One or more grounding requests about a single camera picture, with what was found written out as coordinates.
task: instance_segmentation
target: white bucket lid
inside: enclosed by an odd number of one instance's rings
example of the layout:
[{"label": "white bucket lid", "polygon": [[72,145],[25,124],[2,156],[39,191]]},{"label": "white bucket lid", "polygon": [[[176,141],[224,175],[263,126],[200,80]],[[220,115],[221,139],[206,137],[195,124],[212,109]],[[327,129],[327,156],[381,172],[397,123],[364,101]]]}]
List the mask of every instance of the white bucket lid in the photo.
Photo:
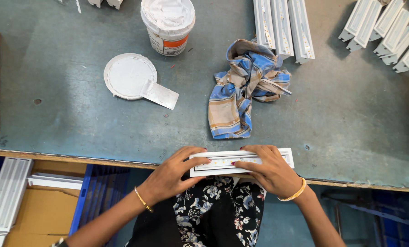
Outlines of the white bucket lid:
[{"label": "white bucket lid", "polygon": [[112,58],[105,66],[104,80],[113,95],[140,99],[140,91],[148,80],[157,83],[157,71],[146,57],[124,53]]},{"label": "white bucket lid", "polygon": [[166,40],[185,37],[195,24],[190,0],[142,0],[140,15],[150,31]]}]

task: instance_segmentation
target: hand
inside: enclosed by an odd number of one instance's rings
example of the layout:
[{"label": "hand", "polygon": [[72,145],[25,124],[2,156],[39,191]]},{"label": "hand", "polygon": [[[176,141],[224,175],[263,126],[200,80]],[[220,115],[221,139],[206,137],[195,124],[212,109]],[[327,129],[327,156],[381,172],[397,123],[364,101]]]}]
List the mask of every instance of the hand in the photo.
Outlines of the hand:
[{"label": "hand", "polygon": [[256,153],[261,158],[262,164],[238,161],[234,166],[252,171],[250,175],[256,178],[267,192],[280,198],[288,198],[302,187],[302,179],[285,162],[275,146],[247,145],[241,150]]},{"label": "hand", "polygon": [[192,167],[201,164],[208,164],[211,160],[202,157],[195,157],[184,162],[192,154],[207,152],[207,149],[186,146],[177,150],[171,157],[165,160],[151,175],[143,182],[137,191],[142,199],[152,206],[164,199],[180,194],[194,184],[198,183],[202,177],[191,177],[182,181],[180,178]]}]

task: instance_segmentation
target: orange label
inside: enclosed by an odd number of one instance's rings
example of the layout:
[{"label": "orange label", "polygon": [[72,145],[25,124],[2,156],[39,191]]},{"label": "orange label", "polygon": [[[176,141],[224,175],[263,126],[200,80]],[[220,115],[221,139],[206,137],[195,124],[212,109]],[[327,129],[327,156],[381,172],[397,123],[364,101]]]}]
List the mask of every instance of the orange label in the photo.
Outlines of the orange label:
[{"label": "orange label", "polygon": [[166,41],[166,40],[164,40],[163,41],[163,46],[164,47],[170,47],[170,48],[181,46],[188,40],[188,36],[189,36],[189,34],[186,35],[186,37],[184,37],[183,39],[177,40],[177,41]]}]

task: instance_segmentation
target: woman's left hand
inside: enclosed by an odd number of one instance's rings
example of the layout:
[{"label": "woman's left hand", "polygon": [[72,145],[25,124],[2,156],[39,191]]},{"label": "woman's left hand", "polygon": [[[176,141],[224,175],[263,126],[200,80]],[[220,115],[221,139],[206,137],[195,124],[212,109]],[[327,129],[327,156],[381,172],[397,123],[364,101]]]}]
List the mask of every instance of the woman's left hand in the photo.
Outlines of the woman's left hand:
[{"label": "woman's left hand", "polygon": [[137,187],[137,191],[142,199],[149,206],[152,206],[164,199],[182,193],[198,183],[201,179],[205,178],[206,176],[191,177],[185,181],[180,179],[185,172],[192,167],[211,162],[211,160],[204,157],[195,157],[184,162],[184,160],[190,155],[202,152],[207,152],[207,149],[186,146],[177,150],[177,152],[153,171],[145,182]]}]

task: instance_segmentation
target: wooden table edge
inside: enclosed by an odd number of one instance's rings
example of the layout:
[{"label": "wooden table edge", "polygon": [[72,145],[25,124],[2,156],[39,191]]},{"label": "wooden table edge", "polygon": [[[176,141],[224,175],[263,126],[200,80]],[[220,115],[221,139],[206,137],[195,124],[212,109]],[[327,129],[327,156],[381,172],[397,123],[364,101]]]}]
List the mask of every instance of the wooden table edge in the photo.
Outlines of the wooden table edge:
[{"label": "wooden table edge", "polygon": [[[145,163],[145,162],[136,162],[136,161],[127,161],[127,160],[99,159],[99,158],[58,155],[58,154],[49,154],[49,153],[14,151],[14,150],[5,150],[5,149],[0,149],[0,156],[27,158],[27,159],[36,159],[36,160],[51,160],[51,161],[76,162],[76,163],[86,163],[86,164],[99,164],[99,165],[109,165],[109,166],[124,166],[124,167],[153,169],[153,170],[156,169],[159,165],[156,163]],[[246,175],[246,174],[227,174],[226,176],[252,178],[250,175]],[[323,180],[323,179],[315,179],[315,178],[305,178],[305,179],[308,184],[312,184],[312,185],[328,185],[328,186],[353,187],[353,188],[373,188],[373,189],[409,192],[408,187],[394,187],[394,186],[385,186],[385,185],[349,183],[349,182],[331,181],[331,180]]]}]

